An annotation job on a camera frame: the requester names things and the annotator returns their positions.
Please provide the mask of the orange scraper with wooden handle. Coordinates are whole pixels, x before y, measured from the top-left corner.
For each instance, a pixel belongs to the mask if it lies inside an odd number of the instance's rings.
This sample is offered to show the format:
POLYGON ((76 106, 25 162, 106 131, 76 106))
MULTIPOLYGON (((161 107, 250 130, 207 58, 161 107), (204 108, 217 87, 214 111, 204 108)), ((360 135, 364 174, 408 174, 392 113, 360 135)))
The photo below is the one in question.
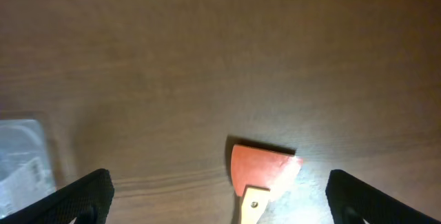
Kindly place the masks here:
POLYGON ((240 198, 240 224, 257 224, 267 206, 292 185, 303 165, 293 154, 246 145, 232 148, 231 179, 240 198))

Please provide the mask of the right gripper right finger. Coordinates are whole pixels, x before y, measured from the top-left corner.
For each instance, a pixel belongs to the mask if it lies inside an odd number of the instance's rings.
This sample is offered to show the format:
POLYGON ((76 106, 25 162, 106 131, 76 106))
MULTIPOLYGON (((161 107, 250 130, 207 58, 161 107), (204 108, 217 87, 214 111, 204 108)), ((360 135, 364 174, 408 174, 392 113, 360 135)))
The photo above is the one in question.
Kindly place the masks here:
POLYGON ((343 170, 332 170, 325 190, 335 224, 440 224, 343 170))

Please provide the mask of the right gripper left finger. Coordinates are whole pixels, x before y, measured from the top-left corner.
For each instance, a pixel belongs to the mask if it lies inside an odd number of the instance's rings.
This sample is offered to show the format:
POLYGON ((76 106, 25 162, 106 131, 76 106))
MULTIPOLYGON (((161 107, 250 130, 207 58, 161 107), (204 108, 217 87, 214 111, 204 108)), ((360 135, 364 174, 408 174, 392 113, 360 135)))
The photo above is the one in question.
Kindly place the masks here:
POLYGON ((101 168, 1 219, 1 224, 105 224, 113 197, 110 172, 101 168))

